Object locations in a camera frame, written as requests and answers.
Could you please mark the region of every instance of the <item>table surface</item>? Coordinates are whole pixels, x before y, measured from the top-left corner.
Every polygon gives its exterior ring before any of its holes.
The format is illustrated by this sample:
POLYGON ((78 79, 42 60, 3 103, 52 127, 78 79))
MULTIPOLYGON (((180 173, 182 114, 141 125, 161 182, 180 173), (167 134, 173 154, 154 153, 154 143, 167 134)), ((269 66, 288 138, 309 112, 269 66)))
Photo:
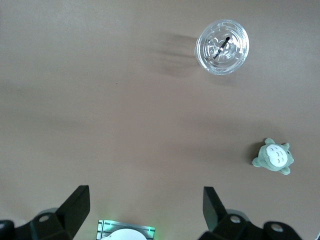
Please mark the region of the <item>table surface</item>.
POLYGON ((319 232, 320 2, 0 1, 0 212, 23 225, 90 186, 98 220, 206 231, 204 186, 258 227, 319 232), (220 19, 247 31, 235 72, 212 75, 197 37, 220 19), (291 174, 256 168, 265 138, 290 143, 291 174))

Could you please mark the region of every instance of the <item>clear plastic cup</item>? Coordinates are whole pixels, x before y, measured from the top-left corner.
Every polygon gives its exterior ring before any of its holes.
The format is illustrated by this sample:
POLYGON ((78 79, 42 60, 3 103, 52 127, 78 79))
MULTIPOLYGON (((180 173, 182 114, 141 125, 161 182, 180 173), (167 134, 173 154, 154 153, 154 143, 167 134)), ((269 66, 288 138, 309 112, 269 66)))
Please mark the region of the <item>clear plastic cup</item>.
POLYGON ((196 41, 195 56, 199 64, 212 74, 227 75, 246 60, 249 38, 236 21, 219 20, 204 29, 196 41))

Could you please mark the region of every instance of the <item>black straw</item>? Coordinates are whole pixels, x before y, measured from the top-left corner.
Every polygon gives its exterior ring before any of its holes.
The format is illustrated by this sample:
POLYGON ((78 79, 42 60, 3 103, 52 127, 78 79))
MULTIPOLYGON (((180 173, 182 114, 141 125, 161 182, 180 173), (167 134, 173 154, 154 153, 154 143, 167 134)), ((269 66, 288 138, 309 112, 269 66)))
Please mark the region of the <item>black straw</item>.
POLYGON ((226 46, 226 44, 228 43, 228 41, 230 40, 230 37, 227 37, 224 41, 224 43, 222 43, 221 47, 218 50, 218 53, 213 57, 213 59, 216 59, 218 57, 218 55, 221 53, 221 49, 224 49, 224 47, 226 46))

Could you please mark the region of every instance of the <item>plush toy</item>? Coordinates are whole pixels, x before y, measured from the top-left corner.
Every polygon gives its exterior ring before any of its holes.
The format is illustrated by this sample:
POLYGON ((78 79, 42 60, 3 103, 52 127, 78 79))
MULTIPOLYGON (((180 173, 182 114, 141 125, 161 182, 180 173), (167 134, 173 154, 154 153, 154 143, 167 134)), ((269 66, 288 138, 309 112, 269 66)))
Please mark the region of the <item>plush toy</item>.
POLYGON ((289 143, 276 144, 271 138, 267 138, 265 145, 260 148, 258 157, 253 159, 253 166, 265 167, 271 171, 280 171, 284 175, 290 173, 289 165, 294 159, 289 151, 289 143))

